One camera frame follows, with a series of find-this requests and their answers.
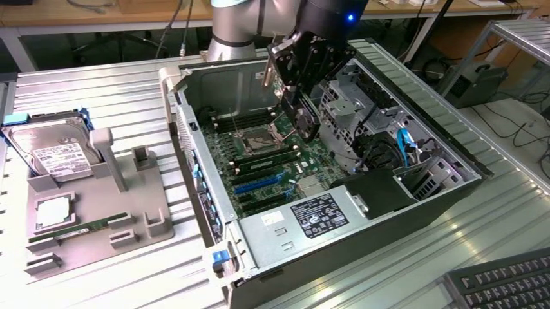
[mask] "warning label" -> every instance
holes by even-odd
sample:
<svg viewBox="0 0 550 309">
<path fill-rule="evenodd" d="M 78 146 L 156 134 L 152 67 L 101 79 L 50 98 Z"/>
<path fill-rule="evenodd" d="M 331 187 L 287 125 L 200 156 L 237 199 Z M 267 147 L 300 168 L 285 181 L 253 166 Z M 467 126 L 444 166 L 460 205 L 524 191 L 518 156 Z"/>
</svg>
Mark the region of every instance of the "warning label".
<svg viewBox="0 0 550 309">
<path fill-rule="evenodd" d="M 46 172 L 53 177 L 88 171 L 89 163 L 78 143 L 32 150 Z"/>
<path fill-rule="evenodd" d="M 315 238 L 349 223 L 331 194 L 293 205 L 291 210 L 308 238 Z"/>
</svg>

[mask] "hard drive label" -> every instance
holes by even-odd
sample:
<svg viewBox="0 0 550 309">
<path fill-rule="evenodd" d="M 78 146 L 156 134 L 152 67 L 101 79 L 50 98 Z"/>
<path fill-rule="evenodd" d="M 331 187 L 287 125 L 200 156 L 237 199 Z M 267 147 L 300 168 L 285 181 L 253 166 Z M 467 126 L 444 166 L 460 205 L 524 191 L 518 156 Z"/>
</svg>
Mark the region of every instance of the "hard drive label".
<svg viewBox="0 0 550 309">
<path fill-rule="evenodd" d="M 308 238 L 349 223 L 329 193 L 291 206 L 291 210 Z"/>
<path fill-rule="evenodd" d="M 89 171 L 89 163 L 78 143 L 34 149 L 32 153 L 53 177 Z"/>
</svg>

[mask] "gray parts tray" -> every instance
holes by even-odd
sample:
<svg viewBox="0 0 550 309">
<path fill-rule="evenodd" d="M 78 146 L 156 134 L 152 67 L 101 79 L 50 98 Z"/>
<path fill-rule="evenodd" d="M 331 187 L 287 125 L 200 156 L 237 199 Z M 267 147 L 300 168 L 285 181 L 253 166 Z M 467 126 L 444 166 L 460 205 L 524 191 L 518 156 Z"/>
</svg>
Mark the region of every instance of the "gray parts tray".
<svg viewBox="0 0 550 309">
<path fill-rule="evenodd" d="M 49 267 L 32 267 L 28 273 L 32 281 L 44 279 L 101 259 L 148 246 L 173 237 L 168 203 L 162 181 L 156 164 L 156 156 L 149 153 L 148 168 L 136 168 L 134 156 L 117 158 L 117 165 L 128 190 L 118 192 L 112 177 L 93 176 L 58 184 L 57 189 L 38 193 L 32 186 L 28 190 L 28 261 L 40 256 L 58 258 Z M 37 203 L 46 198 L 70 196 L 70 215 L 76 224 L 53 232 L 36 233 Z M 162 222 L 162 228 L 150 233 L 148 222 Z M 130 239 L 112 245 L 112 238 L 128 230 Z"/>
</svg>

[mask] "green circuit board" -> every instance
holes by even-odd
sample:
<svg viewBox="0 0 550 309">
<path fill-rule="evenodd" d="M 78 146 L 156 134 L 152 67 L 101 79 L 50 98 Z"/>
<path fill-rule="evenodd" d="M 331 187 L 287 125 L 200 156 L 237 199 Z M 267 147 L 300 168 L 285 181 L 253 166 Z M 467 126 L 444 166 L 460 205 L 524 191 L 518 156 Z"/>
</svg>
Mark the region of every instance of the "green circuit board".
<svg viewBox="0 0 550 309">
<path fill-rule="evenodd" d="M 315 139 L 311 143 L 304 143 L 297 133 L 291 134 L 293 127 L 285 115 L 276 118 L 273 124 L 279 139 L 280 137 L 285 137 L 284 140 L 281 142 L 277 141 L 276 144 L 269 139 L 271 137 L 267 136 L 267 124 L 225 133 L 215 132 L 212 127 L 203 127 L 205 143 L 216 163 L 232 206 L 240 218 L 265 211 L 289 201 L 304 198 L 305 194 L 297 186 L 301 178 L 315 175 L 323 188 L 327 189 L 335 180 L 345 176 L 319 139 Z M 235 194 L 233 190 L 236 187 L 255 183 L 259 180 L 233 185 L 233 181 L 240 179 L 243 175 L 235 175 L 235 167 L 229 162 L 235 161 L 235 159 L 245 160 L 256 155 L 284 151 L 284 149 L 289 147 L 292 147 L 292 153 L 284 154 L 283 156 L 285 157 L 276 156 L 280 158 L 280 164 L 269 157 L 265 161 L 272 164 L 272 166 L 259 168 L 259 172 L 271 172 L 272 175 L 276 175 L 279 178 L 277 183 L 251 190 L 244 194 Z M 239 200 L 243 196 L 247 196 L 247 201 Z M 269 198 L 277 201 L 264 205 L 263 201 L 269 200 Z"/>
</svg>

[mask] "desk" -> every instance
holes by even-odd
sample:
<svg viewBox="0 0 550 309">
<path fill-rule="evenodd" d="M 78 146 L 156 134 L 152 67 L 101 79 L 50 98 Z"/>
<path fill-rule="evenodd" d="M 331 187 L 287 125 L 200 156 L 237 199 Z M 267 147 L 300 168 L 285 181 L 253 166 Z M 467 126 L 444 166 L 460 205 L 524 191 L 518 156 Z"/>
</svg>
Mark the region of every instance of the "desk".
<svg viewBox="0 0 550 309">
<path fill-rule="evenodd" d="M 531 13 L 531 9 L 538 6 L 536 0 L 520 0 L 524 9 L 524 18 Z M 464 15 L 498 15 L 507 14 L 504 8 L 479 8 L 467 0 L 455 0 L 456 11 L 451 6 L 447 12 L 448 16 Z M 440 5 L 425 6 L 421 10 L 420 17 L 428 18 L 425 21 L 415 44 L 407 55 L 407 59 L 416 52 L 419 42 L 432 25 L 432 20 L 437 14 Z M 389 2 L 385 6 L 379 2 L 371 1 L 361 19 L 397 19 L 412 18 L 416 16 L 419 7 L 412 5 L 396 5 Z M 184 27 L 186 17 L 186 2 L 173 28 Z M 149 14 L 121 14 L 116 6 L 105 8 L 105 14 L 97 14 L 82 8 L 72 7 L 65 0 L 34 0 L 32 6 L 5 6 L 0 15 L 0 21 L 4 27 L 0 28 L 0 38 L 9 50 L 9 54 L 17 63 L 21 71 L 34 71 L 36 65 L 20 41 L 24 35 L 44 35 L 61 33 L 89 33 L 89 32 L 112 32 L 132 30 L 162 29 L 172 13 L 160 12 Z M 211 26 L 212 7 L 209 0 L 196 0 L 193 4 L 189 27 Z"/>
<path fill-rule="evenodd" d="M 504 160 L 496 152 L 499 146 L 468 125 L 404 66 L 375 45 L 364 41 L 352 45 L 495 175 L 428 227 L 260 308 L 455 308 L 440 276 L 452 268 L 547 247 L 550 201 L 534 188 L 530 178 L 536 179 L 530 172 L 502 152 Z M 24 212 L 18 206 L 24 205 L 25 164 L 8 151 L 9 161 L 0 173 L 9 175 L 0 196 L 0 210 L 5 210 L 0 212 L 1 308 L 227 308 L 220 288 L 208 282 L 200 261 L 204 245 L 182 193 L 173 150 L 165 142 L 157 88 L 161 67 L 197 62 L 201 58 L 190 56 L 21 73 L 17 85 L 12 83 L 8 97 L 14 98 L 10 106 L 17 111 L 61 111 L 78 99 L 90 112 L 93 125 L 113 126 L 121 153 L 138 145 L 152 145 L 162 156 L 158 165 L 176 236 L 29 285 L 21 283 L 17 275 L 22 273 Z"/>
</svg>

